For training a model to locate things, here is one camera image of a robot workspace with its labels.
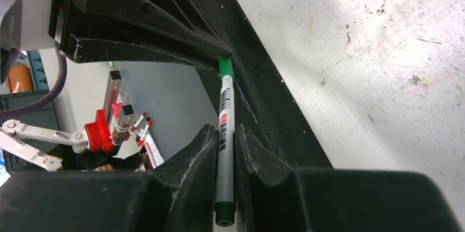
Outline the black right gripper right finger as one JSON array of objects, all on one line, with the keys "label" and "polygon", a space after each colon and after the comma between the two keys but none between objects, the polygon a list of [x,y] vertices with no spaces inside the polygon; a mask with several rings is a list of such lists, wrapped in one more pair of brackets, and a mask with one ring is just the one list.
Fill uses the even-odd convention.
[{"label": "black right gripper right finger", "polygon": [[238,231],[460,231],[439,188],[413,172],[291,167],[235,132]]}]

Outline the green capped whiteboard marker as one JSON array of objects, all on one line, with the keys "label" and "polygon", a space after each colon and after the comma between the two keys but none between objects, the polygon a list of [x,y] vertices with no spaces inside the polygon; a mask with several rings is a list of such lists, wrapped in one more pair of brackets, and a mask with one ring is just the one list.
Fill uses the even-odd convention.
[{"label": "green capped whiteboard marker", "polygon": [[235,98],[234,71],[231,58],[218,57],[222,80],[218,118],[218,164],[214,201],[215,223],[230,227],[235,223],[234,134]]}]

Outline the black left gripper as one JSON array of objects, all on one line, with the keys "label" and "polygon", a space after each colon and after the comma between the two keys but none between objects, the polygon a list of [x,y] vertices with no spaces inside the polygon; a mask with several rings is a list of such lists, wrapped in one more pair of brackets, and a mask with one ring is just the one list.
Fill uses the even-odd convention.
[{"label": "black left gripper", "polygon": [[232,52],[191,0],[52,0],[48,33],[78,64],[138,61],[218,70],[212,58]]}]

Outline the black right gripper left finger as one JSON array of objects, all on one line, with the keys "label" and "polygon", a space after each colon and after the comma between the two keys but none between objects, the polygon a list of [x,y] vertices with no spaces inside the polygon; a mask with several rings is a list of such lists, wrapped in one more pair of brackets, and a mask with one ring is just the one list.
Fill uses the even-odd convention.
[{"label": "black right gripper left finger", "polygon": [[62,171],[58,158],[1,131],[1,147],[40,167],[1,187],[1,231],[212,231],[217,133],[205,125],[147,172]]}]

